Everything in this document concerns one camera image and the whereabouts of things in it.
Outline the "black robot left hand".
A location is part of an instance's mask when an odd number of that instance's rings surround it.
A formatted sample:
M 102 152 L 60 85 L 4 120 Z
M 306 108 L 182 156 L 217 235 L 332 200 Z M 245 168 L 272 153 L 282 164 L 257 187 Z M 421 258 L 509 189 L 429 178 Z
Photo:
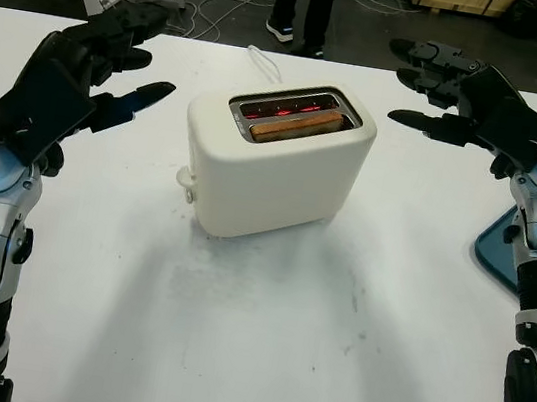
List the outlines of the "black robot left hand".
M 152 54 L 140 45 L 158 36 L 168 18 L 164 7 L 121 2 L 84 24 L 48 34 L 12 87 L 13 114 L 1 128 L 9 149 L 54 177 L 64 166 L 63 139 L 131 122 L 175 91 L 171 82 L 158 81 L 119 97 L 90 94 L 113 74 L 148 67 Z

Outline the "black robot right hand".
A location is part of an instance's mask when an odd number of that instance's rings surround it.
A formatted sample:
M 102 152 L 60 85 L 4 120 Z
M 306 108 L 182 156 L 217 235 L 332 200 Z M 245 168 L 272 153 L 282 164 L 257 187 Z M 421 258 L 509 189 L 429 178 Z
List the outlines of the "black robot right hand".
M 400 83 L 425 96 L 429 104 L 442 110 L 454 107 L 457 113 L 434 117 L 396 109 L 388 118 L 432 140 L 492 152 L 497 159 L 490 171 L 497 179 L 533 169 L 537 145 L 526 133 L 515 131 L 510 119 L 528 106 L 504 74 L 446 44 L 394 38 L 389 49 L 409 65 L 396 71 Z

